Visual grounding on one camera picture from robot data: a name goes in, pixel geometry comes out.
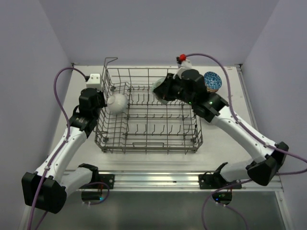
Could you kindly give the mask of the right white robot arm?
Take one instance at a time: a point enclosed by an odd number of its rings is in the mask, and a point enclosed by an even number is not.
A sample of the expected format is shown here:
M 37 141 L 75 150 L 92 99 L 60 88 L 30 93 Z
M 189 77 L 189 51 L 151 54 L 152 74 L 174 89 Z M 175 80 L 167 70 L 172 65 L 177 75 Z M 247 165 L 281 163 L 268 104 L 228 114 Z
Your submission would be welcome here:
M 276 148 L 287 151 L 289 147 L 263 136 L 241 117 L 232 114 L 224 98 L 207 90 L 204 77 L 197 70 L 183 68 L 176 74 L 168 73 L 152 85 L 152 92 L 163 104 L 174 100 L 189 104 L 195 115 L 223 130 L 251 156 L 248 161 L 220 165 L 208 178 L 208 182 L 218 188 L 248 179 L 267 186 L 283 165 L 286 155 Z

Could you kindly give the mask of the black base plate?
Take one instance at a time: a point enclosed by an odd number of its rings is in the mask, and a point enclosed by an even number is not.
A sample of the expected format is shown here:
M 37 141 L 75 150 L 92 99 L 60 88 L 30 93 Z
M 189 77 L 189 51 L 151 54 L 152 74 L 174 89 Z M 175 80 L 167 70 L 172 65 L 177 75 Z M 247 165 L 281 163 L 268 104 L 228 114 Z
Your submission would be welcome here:
M 221 164 L 214 172 L 205 172 L 198 175 L 198 182 L 200 189 L 219 189 L 231 185 L 232 189 L 241 189 L 242 185 L 237 184 L 236 181 L 227 182 L 221 175 L 221 169 L 228 163 Z
M 113 189 L 115 182 L 114 174 L 98 174 L 90 183 L 103 182 L 108 185 L 110 189 Z M 105 185 L 102 184 L 93 184 L 89 185 L 88 188 L 91 189 L 106 189 Z

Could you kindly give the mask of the white ribbed ceramic bowl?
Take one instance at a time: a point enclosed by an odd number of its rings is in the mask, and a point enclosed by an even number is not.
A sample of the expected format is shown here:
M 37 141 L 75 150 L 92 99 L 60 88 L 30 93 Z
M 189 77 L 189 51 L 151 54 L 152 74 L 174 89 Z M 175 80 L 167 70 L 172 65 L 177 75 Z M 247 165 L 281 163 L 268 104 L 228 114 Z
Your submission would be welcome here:
M 128 99 L 123 94 L 113 94 L 107 99 L 107 107 L 112 114 L 123 113 L 127 106 Z

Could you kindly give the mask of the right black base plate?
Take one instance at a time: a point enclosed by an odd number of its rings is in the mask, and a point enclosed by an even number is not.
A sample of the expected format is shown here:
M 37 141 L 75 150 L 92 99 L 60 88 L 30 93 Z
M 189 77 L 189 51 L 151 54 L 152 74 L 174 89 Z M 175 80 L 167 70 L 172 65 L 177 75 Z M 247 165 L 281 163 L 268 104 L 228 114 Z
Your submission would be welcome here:
M 221 175 L 221 169 L 228 163 L 221 164 L 214 172 L 205 172 L 198 175 L 198 182 L 200 189 L 219 189 L 231 185 L 232 189 L 241 189 L 242 185 L 237 184 L 236 181 L 227 182 Z

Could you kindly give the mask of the aluminium mounting rail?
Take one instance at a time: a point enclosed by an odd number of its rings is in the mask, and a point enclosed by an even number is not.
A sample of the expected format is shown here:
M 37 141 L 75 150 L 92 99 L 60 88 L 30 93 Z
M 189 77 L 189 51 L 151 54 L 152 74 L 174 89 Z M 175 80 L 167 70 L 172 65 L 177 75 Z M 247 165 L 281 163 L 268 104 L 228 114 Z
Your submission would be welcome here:
M 198 191 L 201 190 L 198 182 L 198 175 L 204 172 L 103 172 L 97 169 L 90 170 L 86 167 L 79 167 L 75 171 L 65 171 L 56 175 L 49 173 L 45 176 L 41 171 L 35 172 L 44 182 L 43 186 L 57 184 L 63 188 L 68 195 L 76 189 L 90 189 L 89 185 L 107 184 L 103 182 L 90 183 L 98 174 L 114 174 L 115 182 L 113 189 L 116 191 Z M 261 186 L 248 179 L 237 179 L 237 184 L 242 185 L 238 191 L 279 191 L 282 189 L 280 178 L 275 176 L 268 186 Z

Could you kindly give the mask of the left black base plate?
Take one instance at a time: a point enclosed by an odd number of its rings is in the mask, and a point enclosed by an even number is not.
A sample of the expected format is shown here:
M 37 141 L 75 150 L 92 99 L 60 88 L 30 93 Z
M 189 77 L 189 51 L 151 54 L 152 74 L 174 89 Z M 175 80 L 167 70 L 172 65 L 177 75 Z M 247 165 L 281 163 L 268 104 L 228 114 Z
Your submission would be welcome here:
M 98 174 L 90 183 L 103 182 L 108 185 L 110 189 L 113 189 L 115 182 L 114 174 Z M 105 185 L 102 184 L 93 184 L 89 185 L 88 188 L 91 189 L 106 189 Z

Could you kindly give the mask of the red diamond pattern bowl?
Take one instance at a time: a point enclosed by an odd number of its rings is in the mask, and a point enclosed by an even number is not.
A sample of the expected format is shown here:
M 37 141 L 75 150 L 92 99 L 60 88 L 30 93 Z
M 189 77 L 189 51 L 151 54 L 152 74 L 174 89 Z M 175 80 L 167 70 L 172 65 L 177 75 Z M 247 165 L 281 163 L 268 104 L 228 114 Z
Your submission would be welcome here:
M 204 74 L 204 83 L 208 89 L 213 91 L 219 90 L 223 84 L 220 76 L 212 71 Z

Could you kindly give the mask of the white bowl dark stripes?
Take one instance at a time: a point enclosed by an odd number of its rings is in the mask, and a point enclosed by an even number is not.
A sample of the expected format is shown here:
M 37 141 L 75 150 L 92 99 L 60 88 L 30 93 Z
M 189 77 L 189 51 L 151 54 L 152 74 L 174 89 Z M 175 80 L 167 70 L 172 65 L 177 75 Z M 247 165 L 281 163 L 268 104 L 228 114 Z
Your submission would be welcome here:
M 211 88 L 208 88 L 208 87 L 207 87 L 207 91 L 208 91 L 208 92 L 214 92 L 214 93 L 216 93 L 216 92 L 218 92 L 218 90 L 219 90 L 219 89 L 211 89 Z

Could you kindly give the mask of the pale green ceramic bowl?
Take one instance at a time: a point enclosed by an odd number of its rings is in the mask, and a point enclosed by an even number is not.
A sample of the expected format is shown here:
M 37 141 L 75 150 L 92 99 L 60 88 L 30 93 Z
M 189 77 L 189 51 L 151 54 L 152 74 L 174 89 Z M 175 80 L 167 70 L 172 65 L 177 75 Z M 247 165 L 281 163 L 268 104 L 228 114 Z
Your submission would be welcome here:
M 168 101 L 162 99 L 162 96 L 159 96 L 159 90 L 161 89 L 161 85 L 164 83 L 165 81 L 165 77 L 160 78 L 159 80 L 157 80 L 155 83 L 153 83 L 152 87 L 151 87 L 151 91 L 153 93 L 153 95 L 155 96 L 155 98 L 161 103 L 166 105 L 168 103 Z

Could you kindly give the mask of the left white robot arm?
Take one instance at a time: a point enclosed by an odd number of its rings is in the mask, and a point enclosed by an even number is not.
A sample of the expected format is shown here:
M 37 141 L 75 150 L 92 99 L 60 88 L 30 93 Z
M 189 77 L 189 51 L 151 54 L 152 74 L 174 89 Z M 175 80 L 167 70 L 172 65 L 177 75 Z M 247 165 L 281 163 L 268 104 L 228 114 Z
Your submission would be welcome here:
M 100 109 L 106 106 L 102 91 L 86 88 L 81 91 L 79 104 L 73 110 L 69 125 L 47 159 L 34 173 L 22 177 L 25 204 L 56 214 L 75 190 L 95 188 L 101 182 L 96 166 L 82 163 L 68 175 L 64 172 L 80 146 L 97 125 Z

